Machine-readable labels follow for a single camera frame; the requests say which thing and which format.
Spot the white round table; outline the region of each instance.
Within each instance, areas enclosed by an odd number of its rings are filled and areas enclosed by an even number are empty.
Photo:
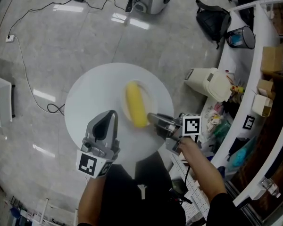
[[[172,99],[163,83],[149,71],[130,64],[111,63],[95,67],[83,74],[72,86],[65,104],[65,122],[70,137],[81,149],[87,124],[98,114],[115,110],[118,114],[117,139],[120,153],[114,162],[137,162],[156,152],[164,141],[153,126],[136,128],[122,109],[124,87],[140,80],[155,96],[158,113],[174,115]]]

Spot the wall outlet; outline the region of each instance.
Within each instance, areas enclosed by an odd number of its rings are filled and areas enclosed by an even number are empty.
[[[5,39],[5,42],[6,42],[6,43],[13,42],[13,41],[14,41],[14,38],[15,38],[14,35],[10,35],[9,38],[8,38],[8,36],[7,36],[6,39]]]

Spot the white plastic lid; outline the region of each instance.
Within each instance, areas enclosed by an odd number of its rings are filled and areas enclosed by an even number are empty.
[[[231,95],[231,83],[226,75],[216,71],[207,85],[207,92],[218,102],[227,101]]]

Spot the marble floor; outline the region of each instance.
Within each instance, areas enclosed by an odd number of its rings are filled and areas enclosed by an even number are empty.
[[[0,22],[11,0],[0,4]],[[9,195],[35,209],[38,201],[68,211],[77,208],[86,185],[75,170],[77,147],[64,117],[40,110],[25,81],[17,43],[6,43],[11,25],[30,8],[68,0],[13,0],[0,29],[0,77],[16,85],[16,118],[0,130],[0,183]],[[87,0],[102,6],[105,0]],[[227,0],[201,0],[224,8]],[[127,0],[116,0],[125,7]],[[65,103],[73,83],[86,71],[102,64],[124,62],[156,75],[168,89],[175,115],[201,111],[204,97],[183,84],[192,67],[214,67],[220,50],[207,40],[196,21],[195,0],[171,0],[161,14],[130,14],[107,2],[103,10],[70,2],[80,12],[50,5],[31,12],[13,27],[20,41],[32,89]],[[46,108],[52,101],[36,96]],[[36,150],[33,145],[49,154]]]

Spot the person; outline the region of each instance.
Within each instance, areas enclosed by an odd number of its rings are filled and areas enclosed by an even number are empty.
[[[183,138],[180,149],[208,197],[207,226],[242,225],[240,212],[226,193],[219,171],[198,145],[190,138]],[[147,186],[144,200],[139,184]],[[105,177],[89,180],[79,203],[79,226],[184,226],[185,212],[170,197],[171,187],[171,179],[157,152],[137,163],[134,180],[121,165],[113,165]]]

